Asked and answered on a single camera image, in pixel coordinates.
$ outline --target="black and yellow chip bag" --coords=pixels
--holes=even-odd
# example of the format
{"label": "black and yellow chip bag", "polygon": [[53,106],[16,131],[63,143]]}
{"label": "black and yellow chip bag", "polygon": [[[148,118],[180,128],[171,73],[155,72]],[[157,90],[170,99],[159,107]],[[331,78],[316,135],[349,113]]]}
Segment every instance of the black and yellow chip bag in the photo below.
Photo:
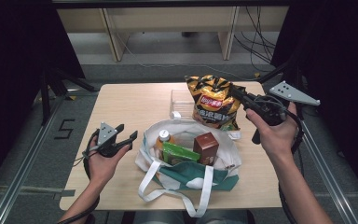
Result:
{"label": "black and yellow chip bag", "polygon": [[245,91],[221,77],[185,77],[187,87],[194,99],[193,119],[222,131],[236,131],[236,117],[240,101],[231,96],[230,88]]}

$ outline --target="orange juice bottle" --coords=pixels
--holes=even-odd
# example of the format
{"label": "orange juice bottle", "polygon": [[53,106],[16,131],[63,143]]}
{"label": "orange juice bottle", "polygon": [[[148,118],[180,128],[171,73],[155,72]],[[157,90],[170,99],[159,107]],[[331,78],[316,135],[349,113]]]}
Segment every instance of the orange juice bottle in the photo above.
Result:
{"label": "orange juice bottle", "polygon": [[173,136],[168,132],[167,130],[161,130],[158,133],[158,138],[156,140],[156,144],[154,146],[155,152],[158,155],[158,158],[163,160],[162,158],[162,143],[163,142],[169,142],[169,143],[175,143],[175,140]]}

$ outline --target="black backdrop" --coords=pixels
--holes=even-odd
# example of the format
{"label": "black backdrop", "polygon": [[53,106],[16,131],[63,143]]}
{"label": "black backdrop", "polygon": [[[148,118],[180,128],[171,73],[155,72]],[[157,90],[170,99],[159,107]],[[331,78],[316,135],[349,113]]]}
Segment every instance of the black backdrop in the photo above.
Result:
{"label": "black backdrop", "polygon": [[[327,1],[320,36],[300,71],[309,91],[321,99],[319,112],[358,177],[358,1]],[[289,59],[300,34],[316,10],[291,7],[280,34],[273,63]]]}
{"label": "black backdrop", "polygon": [[30,112],[46,62],[84,77],[55,9],[0,0],[0,165]]}

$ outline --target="person's leg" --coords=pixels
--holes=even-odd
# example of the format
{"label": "person's leg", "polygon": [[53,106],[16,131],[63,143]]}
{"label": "person's leg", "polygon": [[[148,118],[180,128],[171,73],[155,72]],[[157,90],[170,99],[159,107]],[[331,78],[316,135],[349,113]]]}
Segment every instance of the person's leg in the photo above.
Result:
{"label": "person's leg", "polygon": [[207,210],[197,224],[247,224],[246,210]]}
{"label": "person's leg", "polygon": [[133,224],[185,224],[181,211],[137,211]]}

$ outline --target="bag handle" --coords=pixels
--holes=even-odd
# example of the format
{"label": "bag handle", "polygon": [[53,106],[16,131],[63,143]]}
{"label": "bag handle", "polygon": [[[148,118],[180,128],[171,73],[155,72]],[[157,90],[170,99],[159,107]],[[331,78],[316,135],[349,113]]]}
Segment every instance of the bag handle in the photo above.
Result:
{"label": "bag handle", "polygon": [[149,185],[150,181],[153,179],[160,165],[161,165],[160,161],[153,161],[144,179],[142,180],[142,183],[138,188],[138,195],[145,202],[151,202],[164,193],[181,197],[185,205],[185,208],[191,217],[202,217],[205,214],[206,209],[208,208],[209,199],[211,197],[212,182],[213,182],[213,167],[205,166],[205,176],[202,186],[202,193],[200,196],[200,205],[199,205],[199,209],[196,210],[191,200],[187,196],[185,196],[185,194],[174,191],[172,189],[155,189],[148,195],[145,195],[145,189]]}

